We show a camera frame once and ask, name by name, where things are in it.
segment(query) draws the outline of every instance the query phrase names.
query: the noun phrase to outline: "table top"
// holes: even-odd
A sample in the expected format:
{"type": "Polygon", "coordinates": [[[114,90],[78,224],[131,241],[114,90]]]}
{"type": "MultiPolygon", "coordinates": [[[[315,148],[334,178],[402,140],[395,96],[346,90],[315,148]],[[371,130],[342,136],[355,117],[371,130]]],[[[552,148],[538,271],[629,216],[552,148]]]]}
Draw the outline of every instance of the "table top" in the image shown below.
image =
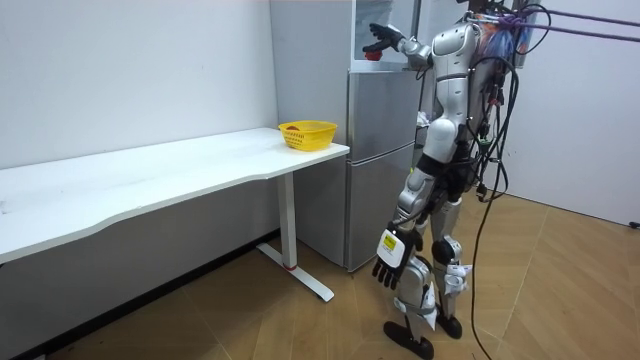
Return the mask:
{"type": "Polygon", "coordinates": [[[345,155],[259,128],[0,170],[0,264],[118,221],[345,155]]]}

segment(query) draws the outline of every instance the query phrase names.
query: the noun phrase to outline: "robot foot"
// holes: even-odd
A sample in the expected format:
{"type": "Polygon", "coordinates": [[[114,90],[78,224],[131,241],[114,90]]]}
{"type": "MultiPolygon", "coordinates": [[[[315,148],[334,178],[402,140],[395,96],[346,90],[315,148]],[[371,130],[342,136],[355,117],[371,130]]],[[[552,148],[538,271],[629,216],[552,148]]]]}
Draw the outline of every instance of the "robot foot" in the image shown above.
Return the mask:
{"type": "Polygon", "coordinates": [[[460,324],[460,321],[458,321],[455,316],[446,318],[443,315],[440,306],[438,306],[438,317],[436,318],[436,322],[450,337],[454,339],[460,339],[462,337],[462,324],[460,324]]]}
{"type": "Polygon", "coordinates": [[[429,340],[421,338],[420,342],[417,343],[413,341],[413,338],[411,337],[411,330],[391,321],[387,321],[384,324],[383,330],[384,333],[387,334],[387,336],[396,344],[410,350],[414,354],[418,355],[420,359],[433,359],[433,345],[429,340]]]}

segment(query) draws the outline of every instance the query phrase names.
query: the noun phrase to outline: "silver refrigerator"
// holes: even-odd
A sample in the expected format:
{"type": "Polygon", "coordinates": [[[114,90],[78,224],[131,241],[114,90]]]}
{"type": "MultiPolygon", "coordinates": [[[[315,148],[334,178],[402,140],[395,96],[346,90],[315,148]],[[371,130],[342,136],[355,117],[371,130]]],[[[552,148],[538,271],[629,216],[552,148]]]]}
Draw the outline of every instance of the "silver refrigerator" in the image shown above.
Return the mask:
{"type": "Polygon", "coordinates": [[[297,236],[348,271],[375,256],[393,216],[411,167],[422,86],[404,62],[356,56],[358,3],[271,2],[279,121],[337,123],[334,142],[351,148],[294,173],[297,236]]]}

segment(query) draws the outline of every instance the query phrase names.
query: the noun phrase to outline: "plastic basket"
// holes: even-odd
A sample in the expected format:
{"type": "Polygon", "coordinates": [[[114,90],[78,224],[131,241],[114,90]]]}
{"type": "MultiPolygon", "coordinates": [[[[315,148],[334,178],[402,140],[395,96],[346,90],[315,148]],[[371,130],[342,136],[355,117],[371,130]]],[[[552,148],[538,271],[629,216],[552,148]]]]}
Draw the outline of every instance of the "plastic basket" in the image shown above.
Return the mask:
{"type": "Polygon", "coordinates": [[[331,144],[338,125],[326,121],[294,121],[278,126],[284,141],[302,151],[321,150],[331,144]]]}

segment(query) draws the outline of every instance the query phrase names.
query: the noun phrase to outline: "wooden floor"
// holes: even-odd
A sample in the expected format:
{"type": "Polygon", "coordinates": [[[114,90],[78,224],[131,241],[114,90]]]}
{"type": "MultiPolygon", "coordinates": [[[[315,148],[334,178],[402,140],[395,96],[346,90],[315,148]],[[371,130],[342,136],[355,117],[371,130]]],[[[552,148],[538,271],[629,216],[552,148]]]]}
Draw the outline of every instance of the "wooden floor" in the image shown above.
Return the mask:
{"type": "MultiPolygon", "coordinates": [[[[468,263],[484,206],[465,200],[455,235],[468,263]]],[[[347,274],[302,244],[299,253],[335,292],[328,304],[253,251],[50,358],[416,359],[382,333],[386,320],[402,318],[372,264],[347,274]]],[[[504,197],[489,216],[477,276],[478,331],[494,359],[640,359],[640,231],[504,197]]],[[[436,359],[484,358],[470,298],[459,298],[461,340],[424,330],[436,359]]]]}

